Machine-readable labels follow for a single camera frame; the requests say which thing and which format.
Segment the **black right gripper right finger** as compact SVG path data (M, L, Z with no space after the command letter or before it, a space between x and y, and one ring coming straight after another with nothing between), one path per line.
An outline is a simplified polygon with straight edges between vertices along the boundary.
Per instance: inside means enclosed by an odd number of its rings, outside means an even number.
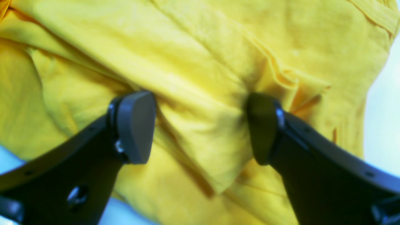
M399 178L336 146L265 94L246 103L259 165L281 176L300 225L398 225Z

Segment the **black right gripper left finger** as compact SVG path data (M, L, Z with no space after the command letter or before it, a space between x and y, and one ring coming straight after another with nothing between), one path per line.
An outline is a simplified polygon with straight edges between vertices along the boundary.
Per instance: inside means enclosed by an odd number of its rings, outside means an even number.
M156 99L114 98L71 139L1 175L1 217L18 225L97 225L124 165L148 162Z

